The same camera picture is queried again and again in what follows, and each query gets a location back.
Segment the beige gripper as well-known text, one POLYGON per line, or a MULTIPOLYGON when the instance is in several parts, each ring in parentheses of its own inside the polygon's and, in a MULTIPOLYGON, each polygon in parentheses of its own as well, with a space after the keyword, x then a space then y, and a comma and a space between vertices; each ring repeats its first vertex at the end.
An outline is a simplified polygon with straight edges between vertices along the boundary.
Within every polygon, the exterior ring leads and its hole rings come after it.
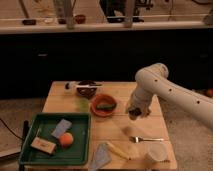
POLYGON ((150 98, 134 98, 131 97, 127 104, 125 112, 129 115, 129 111, 134 108, 139 108, 142 114, 139 117, 147 117, 150 114, 149 106, 151 104, 150 98))

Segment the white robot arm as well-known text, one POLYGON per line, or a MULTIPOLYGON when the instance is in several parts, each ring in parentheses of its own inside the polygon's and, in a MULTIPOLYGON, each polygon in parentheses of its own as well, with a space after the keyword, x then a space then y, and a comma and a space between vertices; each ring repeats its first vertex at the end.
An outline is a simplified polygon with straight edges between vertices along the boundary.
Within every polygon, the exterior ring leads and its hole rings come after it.
POLYGON ((126 112, 131 120, 146 116, 154 94, 174 103, 213 131, 213 99, 181 87, 168 80, 169 71, 163 63, 144 67, 136 72, 126 112))

